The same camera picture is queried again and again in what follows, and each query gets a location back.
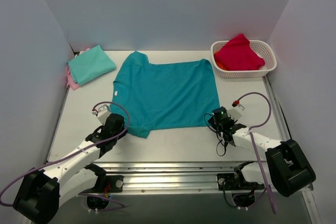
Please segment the teal t-shirt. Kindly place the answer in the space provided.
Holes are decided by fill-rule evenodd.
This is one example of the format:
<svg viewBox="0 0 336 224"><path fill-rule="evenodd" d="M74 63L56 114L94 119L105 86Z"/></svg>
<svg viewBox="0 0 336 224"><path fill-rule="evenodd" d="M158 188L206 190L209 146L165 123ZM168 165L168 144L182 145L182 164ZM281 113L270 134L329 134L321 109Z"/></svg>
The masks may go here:
<svg viewBox="0 0 336 224"><path fill-rule="evenodd" d="M220 106L215 76L206 59L153 64L131 53L113 82L114 113L130 119L130 134L146 138L153 130L204 127L204 115Z"/></svg>

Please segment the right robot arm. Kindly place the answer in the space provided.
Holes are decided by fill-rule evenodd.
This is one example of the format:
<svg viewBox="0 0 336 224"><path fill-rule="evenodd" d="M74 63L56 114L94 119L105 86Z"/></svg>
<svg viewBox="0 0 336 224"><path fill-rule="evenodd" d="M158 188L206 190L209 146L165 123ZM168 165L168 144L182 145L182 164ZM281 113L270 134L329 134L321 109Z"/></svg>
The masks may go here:
<svg viewBox="0 0 336 224"><path fill-rule="evenodd" d="M208 123L224 146L232 145L252 153L258 151L259 158L265 159L265 176L276 191L285 197L308 186L316 180L316 174L299 144L289 139L274 140L259 133L253 133L238 119L243 116L240 105L227 110L214 109Z"/></svg>

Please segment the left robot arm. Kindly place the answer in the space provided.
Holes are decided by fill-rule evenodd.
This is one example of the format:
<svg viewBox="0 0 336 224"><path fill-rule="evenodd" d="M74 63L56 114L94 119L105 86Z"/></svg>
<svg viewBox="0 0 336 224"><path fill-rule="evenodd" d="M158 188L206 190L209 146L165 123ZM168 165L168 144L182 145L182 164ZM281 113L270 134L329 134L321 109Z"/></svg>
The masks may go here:
<svg viewBox="0 0 336 224"><path fill-rule="evenodd" d="M124 117L111 113L105 123L58 161L25 175L13 208L34 223L49 223L59 207L84 191L100 192L111 182L94 164L127 133Z"/></svg>

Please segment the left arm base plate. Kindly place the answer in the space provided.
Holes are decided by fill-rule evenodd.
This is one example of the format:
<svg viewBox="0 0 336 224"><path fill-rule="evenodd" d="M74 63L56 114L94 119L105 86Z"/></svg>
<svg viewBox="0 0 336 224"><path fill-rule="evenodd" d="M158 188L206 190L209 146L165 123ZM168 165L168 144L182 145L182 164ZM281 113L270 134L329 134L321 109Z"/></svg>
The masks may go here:
<svg viewBox="0 0 336 224"><path fill-rule="evenodd" d="M120 193L123 191L122 175L103 175L99 176L94 187L91 188L93 193Z"/></svg>

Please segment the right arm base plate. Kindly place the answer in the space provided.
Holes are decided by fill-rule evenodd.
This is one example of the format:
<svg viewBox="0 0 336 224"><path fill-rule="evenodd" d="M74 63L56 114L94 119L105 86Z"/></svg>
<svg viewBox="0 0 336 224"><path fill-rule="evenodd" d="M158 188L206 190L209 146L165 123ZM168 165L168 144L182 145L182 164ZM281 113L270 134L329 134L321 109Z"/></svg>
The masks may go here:
<svg viewBox="0 0 336 224"><path fill-rule="evenodd" d="M219 173L216 175L218 189L221 191L263 190L265 186L257 182L247 182L236 173Z"/></svg>

